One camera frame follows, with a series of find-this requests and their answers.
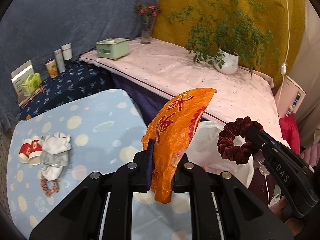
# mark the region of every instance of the mustard yellow curtain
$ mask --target mustard yellow curtain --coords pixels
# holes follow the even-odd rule
[[[174,21],[172,25],[170,25],[168,17],[173,11],[179,12],[183,7],[188,5],[195,5],[202,8],[199,1],[201,0],[159,0],[160,8],[163,10],[163,13],[156,20],[152,36],[184,47],[188,40],[188,33],[195,22],[188,21],[182,25],[178,21]],[[273,32],[275,36],[274,45],[280,51],[278,62],[274,60],[274,57],[269,52],[269,54],[266,54],[263,66],[256,70],[271,76],[277,86],[282,82],[280,65],[284,62],[287,51],[288,21],[286,0],[252,1],[260,2],[266,7],[262,18],[258,17],[256,13],[250,12],[250,7],[245,0],[239,0],[239,7],[255,20],[257,28],[263,31],[270,29]],[[305,22],[305,0],[288,0],[288,3],[291,38],[287,59],[287,73],[292,68],[295,58],[299,52]]]

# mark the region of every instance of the glass vase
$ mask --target glass vase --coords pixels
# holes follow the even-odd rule
[[[155,22],[155,17],[153,16],[142,16],[141,17],[141,44],[151,43],[151,32],[153,24]]]

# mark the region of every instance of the white bottle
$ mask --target white bottle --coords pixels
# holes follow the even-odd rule
[[[63,59],[65,61],[66,68],[71,68],[71,58],[72,58],[72,50],[71,44],[68,43],[66,45],[61,46]]]
[[[54,52],[54,55],[56,57],[56,62],[57,62],[57,65],[58,65],[59,72],[62,73],[64,71],[66,71],[66,68],[64,66],[63,56],[62,56],[62,50],[61,49],[57,49]]]

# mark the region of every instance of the potted plant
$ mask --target potted plant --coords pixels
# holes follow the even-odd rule
[[[161,10],[156,5],[137,1],[134,5],[134,11],[141,16],[141,44],[150,44],[150,36],[156,17]]]
[[[264,33],[254,26],[253,19],[238,8],[238,0],[231,0],[231,8],[223,5],[223,0],[201,1],[211,8],[216,15],[205,14],[195,6],[187,6],[181,12],[173,12],[169,22],[177,19],[183,24],[189,18],[195,19],[191,27],[190,38],[185,45],[194,55],[194,62],[204,61],[224,74],[230,75],[238,69],[239,58],[252,71],[255,65],[263,63],[269,43],[274,39],[270,30]],[[252,10],[260,13],[265,7],[261,3],[246,0]],[[278,50],[273,48],[277,59]]]

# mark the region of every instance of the scrunchie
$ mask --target scrunchie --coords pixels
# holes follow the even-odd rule
[[[53,184],[52,189],[48,189],[47,182],[49,182],[49,180],[47,180],[44,176],[41,175],[40,186],[47,197],[51,197],[51,195],[54,192],[59,192],[58,181],[56,179],[50,181]]]
[[[222,159],[235,161],[236,164],[246,164],[250,155],[255,155],[259,151],[259,147],[247,139],[247,132],[251,126],[263,131],[263,126],[257,121],[251,121],[248,116],[244,119],[238,117],[235,122],[229,122],[223,127],[217,143]],[[233,140],[239,135],[245,139],[245,143],[242,146],[235,146]]]

